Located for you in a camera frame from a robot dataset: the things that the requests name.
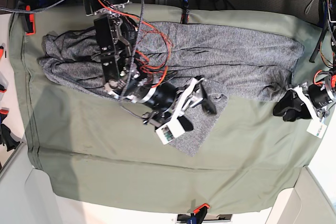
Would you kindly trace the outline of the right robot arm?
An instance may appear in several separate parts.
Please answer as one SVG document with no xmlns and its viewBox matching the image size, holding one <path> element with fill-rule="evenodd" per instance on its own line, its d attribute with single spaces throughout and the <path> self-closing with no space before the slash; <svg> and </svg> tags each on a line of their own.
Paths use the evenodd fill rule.
<svg viewBox="0 0 336 224">
<path fill-rule="evenodd" d="M 129 100 L 150 108 L 141 116 L 144 124 L 155 128 L 177 122 L 183 131 L 193 124 L 185 117 L 187 109 L 200 105 L 205 114 L 215 115 L 216 107 L 203 87 L 204 77 L 189 80 L 175 87 L 167 79 L 166 62 L 150 65 L 139 49 L 140 40 L 158 30 L 142 15 L 125 13 L 130 0 L 83 0 L 87 15 L 95 16 L 94 28 L 100 49 L 103 87 L 119 102 Z"/>
</svg>

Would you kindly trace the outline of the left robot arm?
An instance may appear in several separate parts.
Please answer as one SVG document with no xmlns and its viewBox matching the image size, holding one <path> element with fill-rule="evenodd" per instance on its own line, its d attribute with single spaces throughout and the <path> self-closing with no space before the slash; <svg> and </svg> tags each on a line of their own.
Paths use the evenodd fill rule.
<svg viewBox="0 0 336 224">
<path fill-rule="evenodd" d="M 309 62 L 320 56 L 326 69 L 318 70 L 311 83 L 288 87 L 272 112 L 285 122 L 312 119 L 322 123 L 335 106 L 335 0 L 322 0 L 320 20 L 322 32 Z"/>
</svg>

